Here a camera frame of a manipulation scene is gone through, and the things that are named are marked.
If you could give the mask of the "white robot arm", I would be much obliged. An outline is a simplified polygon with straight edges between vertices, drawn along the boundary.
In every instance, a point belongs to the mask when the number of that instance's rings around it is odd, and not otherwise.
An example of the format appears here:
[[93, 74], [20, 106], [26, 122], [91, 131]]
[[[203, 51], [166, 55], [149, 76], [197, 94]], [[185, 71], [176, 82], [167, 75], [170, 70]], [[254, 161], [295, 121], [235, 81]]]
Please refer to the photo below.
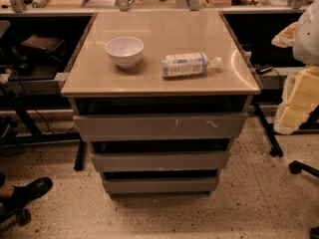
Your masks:
[[319, 0], [314, 0], [298, 21], [277, 34], [271, 44], [291, 47], [293, 58], [305, 65], [297, 75], [287, 77], [275, 116], [274, 130], [291, 134], [319, 106]]

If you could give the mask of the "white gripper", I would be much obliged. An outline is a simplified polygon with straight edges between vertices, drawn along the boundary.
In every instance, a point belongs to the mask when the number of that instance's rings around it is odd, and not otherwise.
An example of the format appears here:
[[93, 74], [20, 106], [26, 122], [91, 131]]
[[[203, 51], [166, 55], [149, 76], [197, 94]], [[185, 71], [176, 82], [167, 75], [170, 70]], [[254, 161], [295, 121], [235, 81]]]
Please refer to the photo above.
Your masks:
[[274, 130], [291, 134], [310, 118], [318, 106], [319, 67], [307, 66], [298, 74], [289, 74], [275, 115]]

